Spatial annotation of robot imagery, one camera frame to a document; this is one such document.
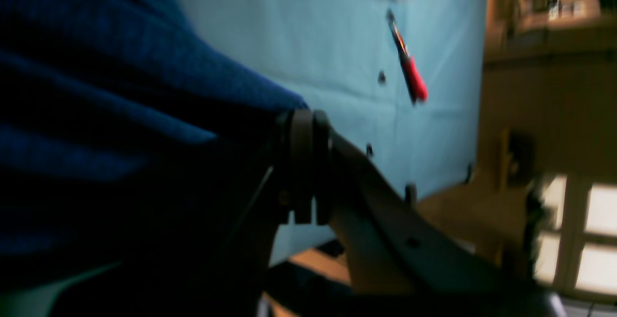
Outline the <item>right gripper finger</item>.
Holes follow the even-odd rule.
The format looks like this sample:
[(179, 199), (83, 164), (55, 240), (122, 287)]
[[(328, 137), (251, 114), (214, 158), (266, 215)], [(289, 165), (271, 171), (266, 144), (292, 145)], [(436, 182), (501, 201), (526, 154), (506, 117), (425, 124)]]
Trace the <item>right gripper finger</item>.
[(465, 251), (405, 205), (324, 111), (282, 119), (295, 222), (328, 225), (345, 249), (353, 293), (338, 317), (565, 317), (558, 294), (514, 279)]

